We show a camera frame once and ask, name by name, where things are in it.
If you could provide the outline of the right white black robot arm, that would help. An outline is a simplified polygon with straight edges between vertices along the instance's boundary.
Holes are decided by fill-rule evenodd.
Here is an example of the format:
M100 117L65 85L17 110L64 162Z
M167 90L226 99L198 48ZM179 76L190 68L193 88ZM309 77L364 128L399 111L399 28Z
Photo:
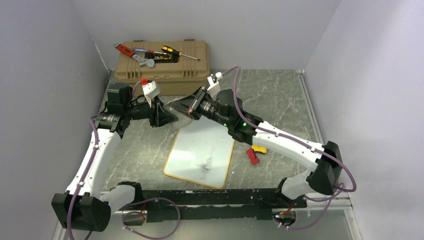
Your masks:
M200 87L189 96L171 101L169 106L192 120L205 117L226 127L237 142L264 147L304 166L302 173L280 181L275 200L282 208L305 194L316 192L331 196L338 189L342 161L336 158L340 154L336 143L312 142L272 126L244 111L242 100L232 89L221 90L212 97Z

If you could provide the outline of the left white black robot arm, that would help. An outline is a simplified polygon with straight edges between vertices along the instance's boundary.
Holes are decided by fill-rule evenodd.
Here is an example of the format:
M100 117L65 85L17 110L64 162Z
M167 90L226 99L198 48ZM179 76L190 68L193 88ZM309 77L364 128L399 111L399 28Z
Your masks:
M145 78L133 87L118 82L107 88L103 110L89 119L92 134L82 163L66 190L56 193L51 201L64 229L102 232L114 212L125 206L137 210L143 205L145 198L138 182L121 181L106 194L101 194L101 189L113 153L131 121L147 119L157 128L177 120L165 111L160 92L158 83Z

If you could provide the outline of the red bone shaped eraser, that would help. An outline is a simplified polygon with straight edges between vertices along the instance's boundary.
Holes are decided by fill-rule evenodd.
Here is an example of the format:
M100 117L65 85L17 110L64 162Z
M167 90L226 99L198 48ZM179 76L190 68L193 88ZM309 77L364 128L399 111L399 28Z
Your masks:
M259 158L256 156L256 153L253 148L249 148L246 151L246 155L248 156L250 163L252 165L256 165L260 162Z

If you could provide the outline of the yellow framed whiteboard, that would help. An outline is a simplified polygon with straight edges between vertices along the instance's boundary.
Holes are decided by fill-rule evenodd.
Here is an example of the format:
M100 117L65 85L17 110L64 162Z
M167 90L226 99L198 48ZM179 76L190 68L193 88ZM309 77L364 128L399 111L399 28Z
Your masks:
M193 120L177 132L163 173L187 182L222 189L234 144L224 125L207 118Z

